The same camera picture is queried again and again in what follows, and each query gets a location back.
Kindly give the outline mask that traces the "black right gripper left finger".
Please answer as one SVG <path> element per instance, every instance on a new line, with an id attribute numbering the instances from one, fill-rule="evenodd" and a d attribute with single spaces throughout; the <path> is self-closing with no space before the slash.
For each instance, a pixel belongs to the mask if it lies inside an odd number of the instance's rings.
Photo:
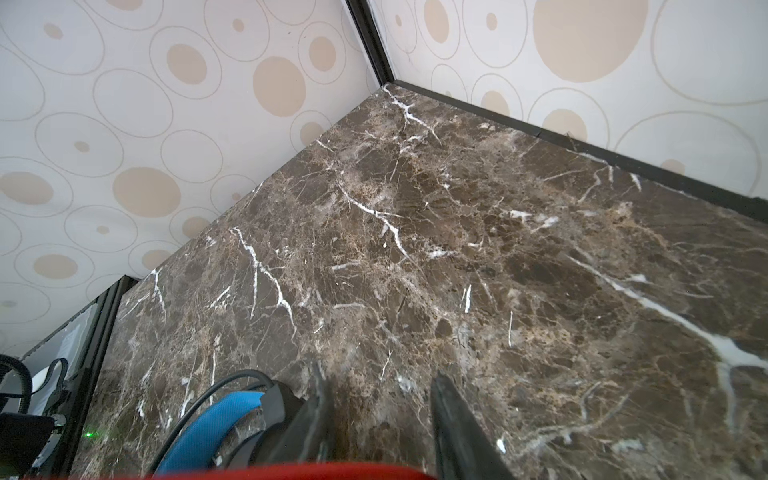
<path id="1" fill-rule="evenodd" d="M 278 382 L 262 397 L 265 431 L 257 463 L 323 463 L 334 448 L 334 403 L 331 383 L 318 363 L 312 364 L 311 395 L 296 397 Z"/>

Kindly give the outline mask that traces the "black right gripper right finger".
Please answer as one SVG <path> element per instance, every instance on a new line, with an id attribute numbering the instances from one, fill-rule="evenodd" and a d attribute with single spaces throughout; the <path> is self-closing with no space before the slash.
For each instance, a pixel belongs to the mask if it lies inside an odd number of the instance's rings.
<path id="1" fill-rule="evenodd" d="M 514 479 L 448 376 L 432 380 L 430 403 L 438 479 Z"/>

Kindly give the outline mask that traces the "black blue headphones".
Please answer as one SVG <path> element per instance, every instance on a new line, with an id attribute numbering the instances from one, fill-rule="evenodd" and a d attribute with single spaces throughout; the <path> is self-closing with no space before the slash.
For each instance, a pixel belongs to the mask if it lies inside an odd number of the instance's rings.
<path id="1" fill-rule="evenodd" d="M 229 393 L 202 413 L 197 412 L 215 393 L 239 379 L 250 379 L 252 383 Z M 254 411 L 261 412 L 264 427 L 243 440 L 225 459 L 223 467 L 235 469 L 263 463 L 269 456 L 268 450 L 277 445 L 304 404 L 305 400 L 290 387 L 261 371 L 237 371 L 214 383 L 194 401 L 171 430 L 148 474 L 167 476 L 214 468 L 216 454 L 228 435 Z"/>

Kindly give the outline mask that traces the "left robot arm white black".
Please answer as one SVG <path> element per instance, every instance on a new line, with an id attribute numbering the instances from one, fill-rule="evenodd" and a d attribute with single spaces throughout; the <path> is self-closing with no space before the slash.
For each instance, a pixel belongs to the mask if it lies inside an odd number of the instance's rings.
<path id="1" fill-rule="evenodd" d="M 1 478 L 21 479 L 35 476 L 53 454 L 61 437 L 66 419 L 59 415 L 34 415 L 29 413 L 33 396 L 47 387 L 53 373 L 60 366 L 56 390 L 63 388 L 69 362 L 66 358 L 55 359 L 46 369 L 42 383 L 35 388 L 29 369 L 18 359 L 1 355 L 1 372 L 14 372 L 20 380 L 19 393 L 1 393 L 1 404 L 18 400 L 16 412 L 1 413 Z"/>

